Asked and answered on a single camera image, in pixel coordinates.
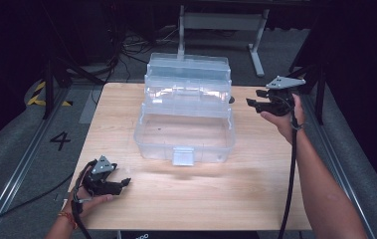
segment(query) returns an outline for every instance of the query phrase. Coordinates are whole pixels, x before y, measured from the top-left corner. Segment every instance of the gray carpet floor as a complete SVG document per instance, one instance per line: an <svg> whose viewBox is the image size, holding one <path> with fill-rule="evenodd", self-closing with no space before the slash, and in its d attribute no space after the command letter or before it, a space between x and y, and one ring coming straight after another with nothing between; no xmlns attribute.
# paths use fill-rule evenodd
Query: gray carpet floor
<svg viewBox="0 0 377 239"><path fill-rule="evenodd" d="M252 43L254 33L236 32L231 36L222 36L214 32L192 32L187 34L186 54L228 57L232 70L232 81L235 86L263 86L275 76L287 75L288 67L295 57L307 31L266 31L259 47L259 55L266 73L258 78L253 69L247 45ZM152 52L176 53L177 43L173 41L157 46L148 52L133 55L137 59L148 62ZM125 56L121 56L125 64L119 63L110 82L142 83L146 65ZM101 68L102 64L86 67L87 70ZM35 85L23 96L27 101L38 85ZM66 100L72 101L71 107L58 107L55 115L50 119L46 133L41 137L34 158L26 171L24 179L17 185L17 192L10 205L12 208L28 199L52 188L69 174L74 172L75 165L85 142L90 122L95 111L95 102L101 92L101 87L95 87L84 79L75 79L74 84L67 90L56 88L56 93L65 92ZM314 92L307 96L311 101ZM27 106L27 109L12 120L0 132L0 196L7 186L23 155L28 151L28 145L38 133L44 107ZM336 106L335 99L327 88L323 112L324 126L322 127L330 139L337 157L341 161L344 173L352 185L361 210L370 225L370 238L377 238L377 174L372 169L350 131L342 113ZM323 145L318 129L320 125L310 123L307 133L322 158L328 161L329 155ZM57 142L51 138L67 133L67 142L59 150ZM42 199L31 203L0 220L0 238L43 238L56 218L66 196L69 181ZM114 231L91 231L93 238L114 238ZM277 232L259 232L260 238L276 238ZM77 231L73 238L84 238ZM287 232L285 238L299 238L298 232ZM313 238L312 232L303 232L303 238Z"/></svg>

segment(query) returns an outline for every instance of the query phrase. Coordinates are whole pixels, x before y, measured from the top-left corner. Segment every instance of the wooden tabletop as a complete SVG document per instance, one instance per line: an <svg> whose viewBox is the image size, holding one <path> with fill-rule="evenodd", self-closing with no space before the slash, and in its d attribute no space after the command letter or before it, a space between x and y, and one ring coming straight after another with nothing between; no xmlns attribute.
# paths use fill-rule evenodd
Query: wooden tabletop
<svg viewBox="0 0 377 239"><path fill-rule="evenodd" d="M232 87L236 144L226 162L173 166L142 158L133 139L144 84L109 83L101 93L76 167L104 155L117 163L108 181L132 178L112 202L85 218L90 229L279 230L287 195L290 144L245 98L251 87ZM310 229L296 174L286 230Z"/></svg>

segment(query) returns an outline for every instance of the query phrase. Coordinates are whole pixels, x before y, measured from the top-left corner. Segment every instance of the cable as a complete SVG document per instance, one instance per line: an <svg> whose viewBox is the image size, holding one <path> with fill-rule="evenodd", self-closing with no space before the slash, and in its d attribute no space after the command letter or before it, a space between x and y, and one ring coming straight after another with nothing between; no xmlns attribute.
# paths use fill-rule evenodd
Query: cable
<svg viewBox="0 0 377 239"><path fill-rule="evenodd" d="M112 66L107 66L106 68L103 68L103 69L100 69L100 70L97 70L97 71L90 72L90 74L92 74L92 75L94 75L94 76L102 75L102 74L104 74L104 73L110 72L110 69L111 69L111 68L112 68ZM70 75L70 77L72 77L72 78L83 78L82 75L77 74L77 73L71 73L71 72L68 72L68 75Z"/></svg>
<svg viewBox="0 0 377 239"><path fill-rule="evenodd" d="M8 215L8 214L10 214L10 213L12 213L12 212L14 212L14 211L17 210L18 208L21 208L21 207L26 206L26 205L28 205L28 204L30 204L30 203L33 203L33 202L39 200L40 198L42 198L42 197L48 195L49 193L55 191L57 188L59 188L60 186L62 186L66 181L68 181L72 176L73 176L73 173L71 173L67 178L65 178L62 182L60 182L58 185L56 185L55 187L53 187L53 188L50 189L49 191L44 192L44 193L42 193L42 194L40 194L40 195L38 195L38 196L36 196L36 197L33 197L32 199L30 199L30 200L28 200L28 201L26 201L26 202L23 202L23 203L21 203L20 205L17 205L17 206L15 206L15 207L13 207L13 208L11 208L11 209L9 209L9 210L7 210L7 211L1 213L1 214L0 214L0 219L1 219L2 217L4 217L4 216L6 216L6 215Z"/></svg>
<svg viewBox="0 0 377 239"><path fill-rule="evenodd" d="M125 82L128 83L129 78L131 78L131 73L128 70L128 65L126 64L126 62L123 61L120 57L119 57L119 59L123 62L123 65L125 66L126 73L128 74L128 76L126 77L126 81Z"/></svg>
<svg viewBox="0 0 377 239"><path fill-rule="evenodd" d="M292 199L292 192L293 192L294 170L295 170L295 163L296 163L296 134L297 134L298 129L300 128L297 124L297 119L294 115L294 109L291 109L290 113L291 113L291 123L292 123L292 150L291 150L291 158L290 158L289 185L287 189L287 198L286 198L286 205L284 207L283 221L281 225L281 230L279 231L278 239L283 238L284 230L286 228L287 218L289 216L290 202Z"/></svg>
<svg viewBox="0 0 377 239"><path fill-rule="evenodd" d="M148 64L148 62L143 61L143 60L138 59L138 58L135 58L135 57L132 57L132 56L130 56L130 55L124 53L124 52L122 52L122 54L125 55L126 57L128 57L128 58L132 58L133 60L136 60L136 61L138 61L138 62L141 62L141 63L144 63L144 64Z"/></svg>
<svg viewBox="0 0 377 239"><path fill-rule="evenodd" d="M171 31L170 33L168 33L164 38L155 40L155 44L153 44L153 45L151 45L148 41L143 40L138 35L135 35L135 34L128 35L128 36L125 37L125 39L122 43L121 53L124 54L127 57L130 57L130 58L133 58L130 55L147 53L147 52L151 51L153 48L164 46L164 45L166 45L170 42L173 42L171 37L177 31L178 31L178 29L175 29L175 30ZM134 46L139 46L139 49L138 50L130 50L129 49L129 47L134 47ZM136 59L136 58L133 58L133 59L147 64L146 62L144 62L142 60L139 60L139 59Z"/></svg>
<svg viewBox="0 0 377 239"><path fill-rule="evenodd" d="M46 9L46 6L45 6L45 4L43 3L42 0L40 0L40 4L42 5L42 8L43 8L43 10L45 11L45 14L46 14L46 16L47 16L48 19L49 19L49 22L51 23L51 25L52 25L52 27L53 27L55 33L57 34L57 36L58 36L58 38L59 38L59 40L60 40L62 46L64 47L64 49L65 49L65 51L66 51L66 53L67 53L67 55L68 55L68 57L70 57L71 61L73 61L73 62L77 65L78 63L77 63L76 60L73 58L73 55L70 53L70 51L69 51L67 45L65 44L64 39L63 39L62 36L61 36L61 34L59 34L58 28L56 27L56 25L55 25L53 19L51 18L51 15L49 14L49 12L48 12L48 10Z"/></svg>
<svg viewBox="0 0 377 239"><path fill-rule="evenodd" d="M115 66L117 65L117 61L116 60L111 60L113 61L113 64L114 64L114 67L110 68L109 71L108 71L108 74L107 74L107 77L106 79L104 80L104 83L106 84L108 82L108 80L110 79L110 76L111 74L114 73L114 68ZM91 92L91 96L92 96L92 101L97 105L98 104L98 99L100 98L100 96L98 96L98 99L97 101L94 99L94 96L93 96L93 93L94 93L94 88L95 88L96 84L93 84L93 88L92 88L92 92Z"/></svg>
<svg viewBox="0 0 377 239"><path fill-rule="evenodd" d="M90 235L89 231L87 230L86 226L84 225L83 221L80 218L80 213L83 212L83 202L85 199L79 199L77 196L77 193L80 190L80 187L82 185L82 180L84 175L86 174L86 171L89 169L89 167L94 166L96 163L96 160L93 160L89 162L84 169L80 172L79 177L76 180L76 184L73 189L73 200L71 201L71 207L73 210L73 216L76 223L79 225L80 230L83 232L83 234L86 236L87 239L92 239L92 236Z"/></svg>

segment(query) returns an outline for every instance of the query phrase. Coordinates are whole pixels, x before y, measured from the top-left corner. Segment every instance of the transparent storage box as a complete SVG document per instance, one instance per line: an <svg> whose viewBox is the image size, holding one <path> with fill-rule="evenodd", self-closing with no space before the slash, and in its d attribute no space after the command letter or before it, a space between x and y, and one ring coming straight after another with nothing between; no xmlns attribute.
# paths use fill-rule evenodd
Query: transparent storage box
<svg viewBox="0 0 377 239"><path fill-rule="evenodd" d="M235 144L233 118L194 118L148 114L138 121L134 139L144 158L170 159L174 165L224 162Z"/></svg>
<svg viewBox="0 0 377 239"><path fill-rule="evenodd" d="M153 53L134 133L145 158L222 162L235 144L227 58Z"/></svg>
<svg viewBox="0 0 377 239"><path fill-rule="evenodd" d="M153 53L144 80L146 114L229 116L232 81L226 58Z"/></svg>

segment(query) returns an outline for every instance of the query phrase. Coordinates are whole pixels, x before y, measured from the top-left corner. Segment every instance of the black and yellow tape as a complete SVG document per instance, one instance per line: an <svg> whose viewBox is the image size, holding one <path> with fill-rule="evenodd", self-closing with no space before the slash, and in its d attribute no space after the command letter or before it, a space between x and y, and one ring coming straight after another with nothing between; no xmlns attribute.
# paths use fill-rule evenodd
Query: black and yellow tape
<svg viewBox="0 0 377 239"><path fill-rule="evenodd" d="M42 92L43 88L45 87L46 82L44 79L42 79L39 83L39 85L36 87L36 90L34 90L34 93L30 97L30 100L27 102L27 105L37 105L37 106L45 106L46 101L39 100L39 95ZM63 107L71 107L73 105L73 102L71 101L64 101L62 102Z"/></svg>

